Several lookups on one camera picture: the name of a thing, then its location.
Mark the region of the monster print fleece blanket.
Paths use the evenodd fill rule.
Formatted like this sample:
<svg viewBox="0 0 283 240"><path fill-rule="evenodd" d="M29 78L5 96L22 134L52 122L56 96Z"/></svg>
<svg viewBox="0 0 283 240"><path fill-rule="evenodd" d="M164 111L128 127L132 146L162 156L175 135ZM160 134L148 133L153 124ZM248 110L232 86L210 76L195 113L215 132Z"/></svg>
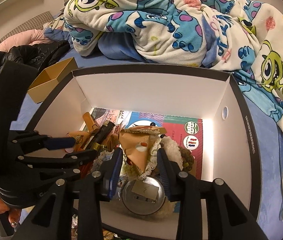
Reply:
<svg viewBox="0 0 283 240"><path fill-rule="evenodd" d="M283 14L255 0L69 0L45 24L81 55L104 33L128 33L148 62L232 72L241 92L283 132ZM283 206L280 212L283 219Z"/></svg>

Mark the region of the round silver tin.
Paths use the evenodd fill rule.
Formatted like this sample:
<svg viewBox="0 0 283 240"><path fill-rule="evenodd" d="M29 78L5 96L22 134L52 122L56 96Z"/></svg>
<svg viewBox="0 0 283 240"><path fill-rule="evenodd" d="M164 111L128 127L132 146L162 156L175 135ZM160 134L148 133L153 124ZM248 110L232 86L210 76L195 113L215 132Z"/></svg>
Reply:
<svg viewBox="0 0 283 240"><path fill-rule="evenodd" d="M165 202L163 185L152 177L128 181L120 195L124 206L132 213L141 216L156 213Z"/></svg>

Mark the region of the small brown cardboard box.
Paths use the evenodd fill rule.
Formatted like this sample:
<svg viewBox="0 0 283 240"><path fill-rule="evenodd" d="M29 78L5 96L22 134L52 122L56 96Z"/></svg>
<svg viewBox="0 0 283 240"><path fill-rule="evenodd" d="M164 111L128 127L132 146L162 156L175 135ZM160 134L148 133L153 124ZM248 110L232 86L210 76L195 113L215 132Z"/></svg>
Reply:
<svg viewBox="0 0 283 240"><path fill-rule="evenodd" d="M75 58L60 61L45 68L33 81L28 89L28 95L35 103L43 102L50 92L78 65Z"/></svg>

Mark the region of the cream knitted scrunchie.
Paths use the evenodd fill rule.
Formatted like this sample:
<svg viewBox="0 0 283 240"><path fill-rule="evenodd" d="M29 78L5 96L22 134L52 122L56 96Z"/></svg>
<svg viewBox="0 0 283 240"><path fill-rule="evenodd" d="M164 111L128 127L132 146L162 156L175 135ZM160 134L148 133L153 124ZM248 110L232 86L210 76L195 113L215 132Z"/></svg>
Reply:
<svg viewBox="0 0 283 240"><path fill-rule="evenodd" d="M126 154L123 161L121 176L127 176L129 180L143 180L146 177L159 175L157 164L157 151L162 148L170 161L177 163L180 170L183 169L183 160L179 151L179 145L170 137L153 137L150 142L138 144L134 147L135 153Z"/></svg>

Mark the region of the dark brown fluffy scrunchie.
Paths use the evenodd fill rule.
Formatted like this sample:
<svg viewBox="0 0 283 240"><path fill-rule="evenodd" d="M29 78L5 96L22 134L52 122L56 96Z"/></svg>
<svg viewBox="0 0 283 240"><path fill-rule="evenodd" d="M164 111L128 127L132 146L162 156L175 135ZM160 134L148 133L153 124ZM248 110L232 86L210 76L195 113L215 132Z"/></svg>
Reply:
<svg viewBox="0 0 283 240"><path fill-rule="evenodd" d="M191 155L191 152L188 149L179 146L179 151L181 153L182 160L183 160L182 171L190 172L193 168L195 159L193 158L193 156Z"/></svg>

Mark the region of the blue pillow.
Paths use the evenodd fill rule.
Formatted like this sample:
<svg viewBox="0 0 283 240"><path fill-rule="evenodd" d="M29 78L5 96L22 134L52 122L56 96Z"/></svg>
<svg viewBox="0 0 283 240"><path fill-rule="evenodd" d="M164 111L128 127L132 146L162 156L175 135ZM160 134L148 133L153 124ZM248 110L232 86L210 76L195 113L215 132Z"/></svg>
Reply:
<svg viewBox="0 0 283 240"><path fill-rule="evenodd" d="M135 48L132 35L128 33L104 33L98 40L98 48L110 59L145 62Z"/></svg>

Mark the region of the colourful printed card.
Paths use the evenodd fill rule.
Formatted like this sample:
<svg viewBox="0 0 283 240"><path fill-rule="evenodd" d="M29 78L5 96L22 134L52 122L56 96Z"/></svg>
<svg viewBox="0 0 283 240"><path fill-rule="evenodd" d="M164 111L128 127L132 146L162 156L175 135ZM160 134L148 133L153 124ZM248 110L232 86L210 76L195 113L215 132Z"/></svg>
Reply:
<svg viewBox="0 0 283 240"><path fill-rule="evenodd" d="M114 123L112 139L126 154L123 174L144 179L157 173L157 150L197 179L202 176L203 119L136 111L94 108L98 125Z"/></svg>

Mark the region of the black puffy jacket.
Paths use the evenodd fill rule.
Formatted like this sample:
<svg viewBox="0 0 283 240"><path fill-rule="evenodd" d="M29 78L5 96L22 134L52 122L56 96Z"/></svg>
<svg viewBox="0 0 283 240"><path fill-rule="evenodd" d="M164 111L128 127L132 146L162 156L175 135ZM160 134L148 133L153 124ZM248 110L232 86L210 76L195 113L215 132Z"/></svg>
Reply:
<svg viewBox="0 0 283 240"><path fill-rule="evenodd" d="M0 70L6 61L26 64L40 73L56 64L71 48L68 41L62 40L50 44L13 46L8 52L0 51Z"/></svg>

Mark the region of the black gold lighter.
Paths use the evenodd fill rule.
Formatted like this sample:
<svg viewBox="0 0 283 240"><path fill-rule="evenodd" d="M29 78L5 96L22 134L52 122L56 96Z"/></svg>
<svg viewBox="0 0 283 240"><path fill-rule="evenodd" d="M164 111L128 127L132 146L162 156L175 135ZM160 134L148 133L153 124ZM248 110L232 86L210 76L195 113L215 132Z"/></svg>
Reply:
<svg viewBox="0 0 283 240"><path fill-rule="evenodd" d="M97 150L99 148L99 145L107 138L107 136L112 132L114 129L115 124L109 120L106 120L101 128L98 129L98 131L91 135L88 138L88 141L84 143L84 150L88 149L95 149Z"/></svg>

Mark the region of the large black cardboard box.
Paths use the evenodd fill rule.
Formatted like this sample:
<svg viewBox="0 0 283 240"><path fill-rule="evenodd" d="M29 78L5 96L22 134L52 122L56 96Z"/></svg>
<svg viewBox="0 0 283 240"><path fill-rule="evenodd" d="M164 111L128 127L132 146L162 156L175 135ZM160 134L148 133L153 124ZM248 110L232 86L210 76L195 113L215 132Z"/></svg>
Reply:
<svg viewBox="0 0 283 240"><path fill-rule="evenodd" d="M265 239L259 146L233 74L164 64L81 68L27 129L71 139L91 114L117 138L73 205L78 238Z"/></svg>

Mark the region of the brown triangular snack packet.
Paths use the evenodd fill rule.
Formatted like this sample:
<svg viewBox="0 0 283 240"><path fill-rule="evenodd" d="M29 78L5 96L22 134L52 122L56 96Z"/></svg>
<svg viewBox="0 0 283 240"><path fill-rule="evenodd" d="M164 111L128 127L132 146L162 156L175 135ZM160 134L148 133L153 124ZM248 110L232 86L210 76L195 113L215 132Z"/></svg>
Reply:
<svg viewBox="0 0 283 240"><path fill-rule="evenodd" d="M145 179L157 166L157 150L160 148L164 127L134 126L119 133L119 142L125 155L137 171L139 180Z"/></svg>
<svg viewBox="0 0 283 240"><path fill-rule="evenodd" d="M73 152L80 151L82 146L90 138L90 133L86 131L73 131L68 132L67 137L72 137L75 139L75 145L73 146Z"/></svg>

